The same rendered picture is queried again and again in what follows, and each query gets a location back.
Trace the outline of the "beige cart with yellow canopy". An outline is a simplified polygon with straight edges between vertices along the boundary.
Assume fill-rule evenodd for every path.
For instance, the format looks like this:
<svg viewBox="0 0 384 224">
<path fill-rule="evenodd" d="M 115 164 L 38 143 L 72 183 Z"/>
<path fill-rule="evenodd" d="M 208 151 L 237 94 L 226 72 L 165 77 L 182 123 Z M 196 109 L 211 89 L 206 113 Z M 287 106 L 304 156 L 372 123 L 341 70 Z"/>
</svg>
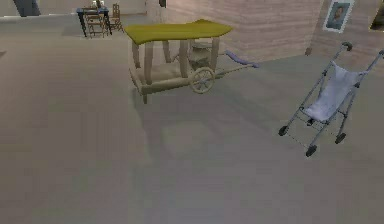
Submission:
<svg viewBox="0 0 384 224">
<path fill-rule="evenodd" d="M 199 19 L 182 24 L 129 25 L 124 31 L 131 40 L 129 74 L 144 103 L 150 94 L 184 86 L 197 94 L 207 93 L 217 79 L 230 72 L 217 69 L 221 55 L 236 62 L 236 70 L 259 66 L 219 50 L 220 37 L 232 31 L 222 23 Z"/>
</svg>

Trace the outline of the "brown wooden chair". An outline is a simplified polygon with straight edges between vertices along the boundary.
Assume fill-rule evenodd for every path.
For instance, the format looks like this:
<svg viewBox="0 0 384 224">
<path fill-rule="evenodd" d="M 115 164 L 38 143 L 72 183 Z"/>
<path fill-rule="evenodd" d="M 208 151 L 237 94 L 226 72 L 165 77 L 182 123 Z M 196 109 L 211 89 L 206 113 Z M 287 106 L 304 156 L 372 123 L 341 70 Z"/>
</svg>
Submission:
<svg viewBox="0 0 384 224">
<path fill-rule="evenodd" d="M 102 14 L 98 12 L 86 12 L 85 21 L 91 38 L 96 35 L 105 37 L 108 34 L 106 22 Z"/>
<path fill-rule="evenodd" d="M 120 6 L 118 3 L 114 3 L 112 7 L 112 16 L 110 17 L 110 26 L 112 29 L 124 31 L 121 17 L 120 17 Z"/>
</svg>

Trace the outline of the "grey pushchair with pale seat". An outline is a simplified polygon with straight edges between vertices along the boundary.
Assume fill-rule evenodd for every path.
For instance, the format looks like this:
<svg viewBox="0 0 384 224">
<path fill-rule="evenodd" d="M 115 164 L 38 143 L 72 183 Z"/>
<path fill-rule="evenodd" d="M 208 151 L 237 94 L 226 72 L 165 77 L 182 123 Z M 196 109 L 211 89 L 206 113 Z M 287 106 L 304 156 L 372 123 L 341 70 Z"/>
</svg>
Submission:
<svg viewBox="0 0 384 224">
<path fill-rule="evenodd" d="M 384 59 L 384 49 L 381 49 L 366 70 L 348 71 L 339 66 L 336 59 L 343 51 L 351 52 L 352 49 L 353 44 L 351 42 L 341 43 L 338 51 L 322 71 L 320 78 L 300 106 L 278 131 L 279 136 L 289 135 L 289 129 L 296 119 L 303 121 L 308 127 L 313 127 L 317 134 L 308 145 L 298 141 L 307 149 L 305 152 L 307 157 L 312 156 L 317 151 L 318 138 L 336 118 L 337 114 L 342 115 L 342 122 L 335 134 L 335 143 L 340 144 L 345 139 L 347 134 L 344 132 L 344 126 L 361 83 L 379 59 Z"/>
</svg>

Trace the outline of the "dark blue table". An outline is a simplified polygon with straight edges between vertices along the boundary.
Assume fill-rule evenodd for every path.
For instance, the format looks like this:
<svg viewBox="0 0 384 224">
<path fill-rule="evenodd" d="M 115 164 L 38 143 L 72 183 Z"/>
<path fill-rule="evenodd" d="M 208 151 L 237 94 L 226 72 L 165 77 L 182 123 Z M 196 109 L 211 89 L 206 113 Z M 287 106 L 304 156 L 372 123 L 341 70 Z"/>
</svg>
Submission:
<svg viewBox="0 0 384 224">
<path fill-rule="evenodd" d="M 80 24 L 81 24 L 84 36 L 87 36 L 86 29 L 88 29 L 86 21 L 85 21 L 85 13 L 86 12 L 98 12 L 99 14 L 102 14 L 104 16 L 104 19 L 105 19 L 105 22 L 106 22 L 106 27 L 107 27 L 107 31 L 108 31 L 107 35 L 112 33 L 111 27 L 110 27 L 109 15 L 108 15 L 109 10 L 106 7 L 101 7 L 101 8 L 78 8 L 76 10 L 76 12 L 77 12 L 77 15 L 79 17 Z"/>
</svg>

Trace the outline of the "white framed portrait picture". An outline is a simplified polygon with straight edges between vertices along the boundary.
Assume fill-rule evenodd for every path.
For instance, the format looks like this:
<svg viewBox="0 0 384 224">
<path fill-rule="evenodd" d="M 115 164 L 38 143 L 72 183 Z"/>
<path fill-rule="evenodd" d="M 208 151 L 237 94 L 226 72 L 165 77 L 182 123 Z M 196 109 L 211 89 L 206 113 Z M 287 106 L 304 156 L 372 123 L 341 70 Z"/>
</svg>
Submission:
<svg viewBox="0 0 384 224">
<path fill-rule="evenodd" d="M 331 0 L 322 29 L 342 33 L 351 14 L 355 0 Z"/>
</svg>

